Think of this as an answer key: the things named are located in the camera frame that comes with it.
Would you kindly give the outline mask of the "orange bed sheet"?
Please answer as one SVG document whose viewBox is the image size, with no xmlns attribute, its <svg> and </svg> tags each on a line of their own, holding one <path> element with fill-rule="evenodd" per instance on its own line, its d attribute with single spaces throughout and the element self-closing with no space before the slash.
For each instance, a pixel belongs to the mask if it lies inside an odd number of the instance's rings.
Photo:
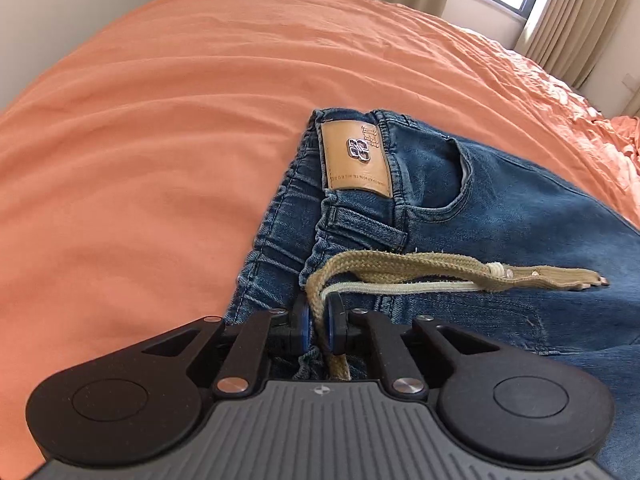
<svg viewBox="0 0 640 480">
<path fill-rule="evenodd" d="M 639 124 L 498 42 L 381 0 L 154 0 L 1 116 L 1 474 L 44 378 L 227 307 L 313 110 L 387 108 L 521 156 L 630 221 Z"/>
</svg>

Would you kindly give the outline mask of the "beige curtain right panel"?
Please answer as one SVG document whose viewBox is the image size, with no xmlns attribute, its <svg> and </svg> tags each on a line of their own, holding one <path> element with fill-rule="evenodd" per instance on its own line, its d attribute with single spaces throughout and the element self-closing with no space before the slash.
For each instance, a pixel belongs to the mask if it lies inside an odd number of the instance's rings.
<svg viewBox="0 0 640 480">
<path fill-rule="evenodd" d="M 581 87 L 631 0 L 536 0 L 515 51 L 573 88 Z"/>
</svg>

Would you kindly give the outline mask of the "white wall socket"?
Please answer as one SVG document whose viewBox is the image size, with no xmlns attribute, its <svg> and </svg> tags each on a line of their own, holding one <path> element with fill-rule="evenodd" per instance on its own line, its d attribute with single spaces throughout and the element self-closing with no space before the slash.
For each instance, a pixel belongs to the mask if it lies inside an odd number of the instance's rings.
<svg viewBox="0 0 640 480">
<path fill-rule="evenodd" d="M 622 114 L 625 116 L 638 116 L 640 108 L 640 79 L 631 74 L 626 74 L 623 78 L 623 85 L 630 91 L 630 97 L 622 110 Z"/>
</svg>

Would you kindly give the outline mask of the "blue denim jeans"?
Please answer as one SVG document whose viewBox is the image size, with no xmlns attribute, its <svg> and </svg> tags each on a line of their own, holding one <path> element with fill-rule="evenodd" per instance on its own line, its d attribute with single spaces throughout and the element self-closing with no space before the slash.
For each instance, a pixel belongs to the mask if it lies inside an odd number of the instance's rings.
<svg viewBox="0 0 640 480">
<path fill-rule="evenodd" d="M 348 122 L 371 154 L 383 156 L 390 192 L 328 181 L 337 159 L 323 148 L 334 122 Z M 631 223 L 533 162 L 409 116 L 317 110 L 262 219 L 226 320 L 292 307 L 326 260 L 363 249 L 598 272 L 604 285 L 583 292 L 347 294 L 343 301 L 397 324 L 431 315 L 596 376 L 616 407 L 600 463 L 617 478 L 638 477 L 639 232 Z"/>
</svg>

